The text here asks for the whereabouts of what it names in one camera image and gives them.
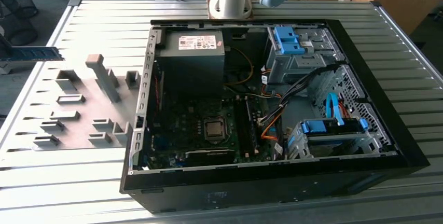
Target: green circuit board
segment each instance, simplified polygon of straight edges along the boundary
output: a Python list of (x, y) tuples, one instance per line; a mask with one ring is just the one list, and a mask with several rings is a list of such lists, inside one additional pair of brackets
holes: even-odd
[[(173, 102), (169, 110), (163, 111), (162, 132), (154, 137), (154, 155), (151, 166), (154, 169), (183, 167), (186, 152), (191, 150), (229, 149), (235, 151), (234, 163), (269, 161), (271, 146), (262, 144), (257, 153), (245, 156), (241, 152), (238, 125), (234, 110), (235, 98), (205, 99), (189, 102)], [(262, 116), (262, 102), (259, 98), (250, 99), (254, 117)], [(222, 120), (225, 139), (209, 141), (206, 136), (209, 121)]]

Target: white label sticker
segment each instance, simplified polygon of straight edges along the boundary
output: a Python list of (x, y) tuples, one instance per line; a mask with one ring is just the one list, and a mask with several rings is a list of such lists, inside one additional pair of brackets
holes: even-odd
[(179, 50), (217, 49), (215, 36), (183, 36), (179, 39)]
[(269, 77), (266, 75), (262, 76), (262, 83), (269, 85)]
[(278, 151), (278, 153), (282, 155), (282, 153), (283, 153), (283, 148), (282, 148), (282, 146), (281, 146), (278, 143), (275, 143), (274, 148), (275, 148), (275, 150)]
[(314, 46), (311, 41), (302, 41), (302, 46)]

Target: black mesh bin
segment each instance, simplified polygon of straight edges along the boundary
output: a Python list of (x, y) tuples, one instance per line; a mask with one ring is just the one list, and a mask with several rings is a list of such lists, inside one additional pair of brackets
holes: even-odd
[(32, 43), (38, 38), (38, 32), (28, 19), (20, 19), (0, 1), (0, 26), (3, 35), (14, 46)]
[(28, 19), (39, 13), (32, 0), (0, 0), (0, 2), (20, 19)]

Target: open computer tower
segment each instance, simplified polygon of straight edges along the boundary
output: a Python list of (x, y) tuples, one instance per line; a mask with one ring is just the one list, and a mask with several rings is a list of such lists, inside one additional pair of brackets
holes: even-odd
[(153, 213), (357, 194), (429, 161), (337, 20), (154, 21), (121, 191)]

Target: slotted metal table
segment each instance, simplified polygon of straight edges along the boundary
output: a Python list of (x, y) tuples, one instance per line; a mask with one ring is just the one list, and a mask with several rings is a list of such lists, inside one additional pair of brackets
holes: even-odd
[[(255, 4), (258, 19), (339, 19), (431, 166), (351, 197), (153, 215), (119, 193), (125, 148), (34, 151), (18, 130), (39, 128), (31, 105), (51, 70), (39, 62), (0, 130), (0, 219), (58, 223), (438, 223), (443, 222), (443, 79), (382, 7), (370, 3)], [(206, 2), (72, 1), (48, 45), (67, 66), (102, 53), (106, 66), (143, 66), (150, 21), (205, 19)]]

